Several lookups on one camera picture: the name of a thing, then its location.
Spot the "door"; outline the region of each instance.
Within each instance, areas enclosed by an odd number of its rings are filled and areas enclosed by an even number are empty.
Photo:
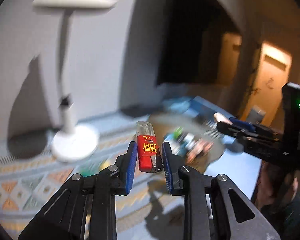
[[[241,120],[253,106],[266,112],[262,124],[270,126],[282,100],[281,87],[287,83],[292,57],[267,44],[262,44],[261,58],[253,90]]]

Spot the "desk lamp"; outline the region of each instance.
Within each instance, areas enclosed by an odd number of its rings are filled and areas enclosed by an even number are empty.
[[[96,149],[99,141],[99,132],[89,126],[77,125],[74,113],[74,103],[70,93],[66,90],[68,84],[64,68],[64,58],[67,47],[67,33],[69,19],[74,11],[107,12],[115,6],[117,0],[34,0],[37,8],[51,8],[62,10],[63,18],[59,37],[58,62],[58,89],[60,97],[60,113],[62,129],[54,136],[51,143],[51,152],[63,162],[74,162],[90,156]]]

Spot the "lamp head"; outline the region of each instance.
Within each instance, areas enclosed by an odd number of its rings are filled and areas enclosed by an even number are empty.
[[[36,7],[71,9],[110,9],[118,0],[34,0]]]

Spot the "lamp base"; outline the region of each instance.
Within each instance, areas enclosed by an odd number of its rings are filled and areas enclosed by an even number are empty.
[[[51,143],[51,152],[61,162],[75,162],[92,155],[99,142],[99,133],[84,125],[68,134],[59,130]]]

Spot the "lighter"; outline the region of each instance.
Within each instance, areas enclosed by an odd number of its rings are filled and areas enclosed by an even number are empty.
[[[162,159],[151,123],[137,122],[137,143],[139,171],[162,171]]]

